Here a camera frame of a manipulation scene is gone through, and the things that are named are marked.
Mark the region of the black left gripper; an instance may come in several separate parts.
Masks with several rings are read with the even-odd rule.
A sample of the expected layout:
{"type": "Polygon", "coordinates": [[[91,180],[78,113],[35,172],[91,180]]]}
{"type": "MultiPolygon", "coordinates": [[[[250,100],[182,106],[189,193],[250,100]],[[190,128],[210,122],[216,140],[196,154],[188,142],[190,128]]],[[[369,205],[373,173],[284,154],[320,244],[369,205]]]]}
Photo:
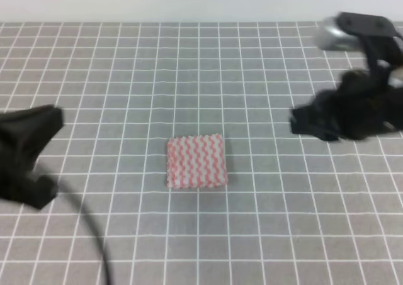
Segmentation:
{"type": "Polygon", "coordinates": [[[53,105],[1,114],[2,199],[41,210],[57,197],[53,177],[30,173],[38,154],[63,126],[63,110],[53,105]]]}

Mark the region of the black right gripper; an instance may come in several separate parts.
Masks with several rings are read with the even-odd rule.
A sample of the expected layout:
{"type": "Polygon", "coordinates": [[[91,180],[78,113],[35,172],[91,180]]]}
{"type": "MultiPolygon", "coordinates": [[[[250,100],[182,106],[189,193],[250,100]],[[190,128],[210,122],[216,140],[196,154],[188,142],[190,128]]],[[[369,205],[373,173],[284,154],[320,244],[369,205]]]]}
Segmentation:
{"type": "Polygon", "coordinates": [[[376,81],[364,70],[343,74],[335,91],[321,102],[290,110],[290,130],[324,142],[364,140],[402,131],[402,84],[376,81]]]}

